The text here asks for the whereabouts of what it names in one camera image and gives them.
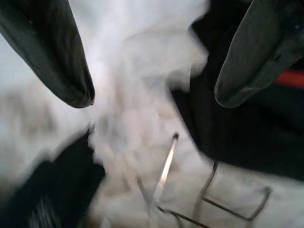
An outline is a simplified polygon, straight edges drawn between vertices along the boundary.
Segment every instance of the black cloth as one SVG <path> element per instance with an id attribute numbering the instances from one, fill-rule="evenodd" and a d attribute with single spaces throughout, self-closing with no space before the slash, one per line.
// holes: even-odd
<path id="1" fill-rule="evenodd" d="M 89 132 L 53 161 L 43 161 L 1 212 L 10 228 L 75 228 L 85 215 L 105 170 L 93 162 Z"/>
<path id="2" fill-rule="evenodd" d="M 92 79 L 68 0 L 1 0 L 0 33 L 62 101 L 75 108 L 94 102 Z"/>
<path id="3" fill-rule="evenodd" d="M 190 91 L 171 88 L 180 115 L 198 150 L 213 160 L 304 181 L 302 89 L 271 85 L 237 108 L 216 101 L 214 87 L 239 22 L 225 23 Z"/>

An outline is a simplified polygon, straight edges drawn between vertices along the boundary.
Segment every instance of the red fabric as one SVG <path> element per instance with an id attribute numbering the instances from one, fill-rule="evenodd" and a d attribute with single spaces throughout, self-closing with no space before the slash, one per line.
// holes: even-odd
<path id="1" fill-rule="evenodd" d="M 275 81 L 275 84 L 304 89 L 304 71 L 287 70 Z"/>

